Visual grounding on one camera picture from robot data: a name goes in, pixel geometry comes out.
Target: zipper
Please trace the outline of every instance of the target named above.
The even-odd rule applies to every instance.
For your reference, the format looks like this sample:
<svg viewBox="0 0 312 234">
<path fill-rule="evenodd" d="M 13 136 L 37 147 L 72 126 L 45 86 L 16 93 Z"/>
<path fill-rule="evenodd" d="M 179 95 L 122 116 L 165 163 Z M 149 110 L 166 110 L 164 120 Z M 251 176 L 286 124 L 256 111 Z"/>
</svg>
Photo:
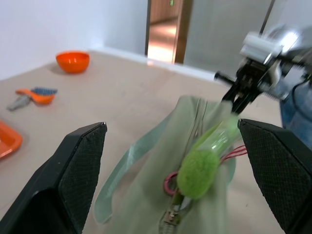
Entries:
<svg viewBox="0 0 312 234">
<path fill-rule="evenodd" d="M 202 99 L 199 99 L 196 107 L 196 116 L 194 119 L 193 129 L 190 137 L 186 143 L 183 157 L 186 156 L 190 147 L 192 146 L 194 139 L 200 137 L 203 134 L 203 119 L 206 112 L 207 103 Z M 175 234 L 177 226 L 181 222 L 182 216 L 186 213 L 186 207 L 191 203 L 188 197 L 184 197 L 176 189 L 172 198 L 171 204 L 164 213 L 159 223 L 159 234 Z"/>
</svg>

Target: orange bowl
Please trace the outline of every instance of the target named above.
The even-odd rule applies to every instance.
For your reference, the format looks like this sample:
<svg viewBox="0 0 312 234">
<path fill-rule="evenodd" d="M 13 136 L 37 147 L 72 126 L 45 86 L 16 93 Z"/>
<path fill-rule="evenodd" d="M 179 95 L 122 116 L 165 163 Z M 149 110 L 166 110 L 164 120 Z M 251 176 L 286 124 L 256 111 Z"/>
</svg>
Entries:
<svg viewBox="0 0 312 234">
<path fill-rule="evenodd" d="M 90 56 L 84 52 L 64 52 L 56 56 L 58 65 L 67 73 L 84 72 L 90 62 Z"/>
</svg>

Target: red string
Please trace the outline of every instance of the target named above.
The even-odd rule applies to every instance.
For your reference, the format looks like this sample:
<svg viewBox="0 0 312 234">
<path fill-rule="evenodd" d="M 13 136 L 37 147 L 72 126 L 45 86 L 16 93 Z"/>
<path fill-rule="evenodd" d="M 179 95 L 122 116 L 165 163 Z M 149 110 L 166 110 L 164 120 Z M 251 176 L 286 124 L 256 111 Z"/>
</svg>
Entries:
<svg viewBox="0 0 312 234">
<path fill-rule="evenodd" d="M 242 156 L 242 155 L 246 155 L 246 154 L 247 154 L 247 150 L 246 150 L 245 145 L 238 146 L 237 148 L 235 148 L 234 150 L 229 152 L 227 155 L 225 155 L 221 159 L 221 163 L 224 162 L 225 160 L 229 159 L 229 158 L 238 157 L 238 156 Z"/>
</svg>

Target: table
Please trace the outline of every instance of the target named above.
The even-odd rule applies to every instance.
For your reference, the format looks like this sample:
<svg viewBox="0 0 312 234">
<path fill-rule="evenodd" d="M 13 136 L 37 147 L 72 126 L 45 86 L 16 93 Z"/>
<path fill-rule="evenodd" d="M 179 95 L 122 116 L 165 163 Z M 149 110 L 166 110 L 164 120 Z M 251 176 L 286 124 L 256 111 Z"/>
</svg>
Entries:
<svg viewBox="0 0 312 234">
<path fill-rule="evenodd" d="M 175 107 L 181 95 L 221 100 L 228 87 L 147 64 L 91 52 L 88 70 L 79 75 L 63 73 L 56 63 L 0 81 L 0 119 L 23 136 L 21 148 L 0 160 L 0 218 L 19 192 L 56 150 L 65 135 L 79 127 L 106 121 L 101 171 L 95 196 L 128 147 L 157 125 Z M 19 88 L 57 88 L 48 106 L 29 106 L 9 112 Z M 243 117 L 280 125 L 278 102 L 260 96 Z M 232 234 L 282 234 L 252 174 L 247 157 L 237 160 L 228 192 Z M 84 232 L 101 234 L 89 213 Z"/>
</svg>

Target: orange tray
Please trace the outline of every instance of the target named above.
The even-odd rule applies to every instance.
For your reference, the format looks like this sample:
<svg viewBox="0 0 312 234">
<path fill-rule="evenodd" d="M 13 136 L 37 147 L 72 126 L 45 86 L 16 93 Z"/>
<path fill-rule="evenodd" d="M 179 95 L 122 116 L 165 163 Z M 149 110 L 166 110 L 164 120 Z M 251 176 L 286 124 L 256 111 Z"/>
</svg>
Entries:
<svg viewBox="0 0 312 234">
<path fill-rule="evenodd" d="M 22 142 L 20 134 L 0 121 L 0 158 L 16 151 Z"/>
</svg>

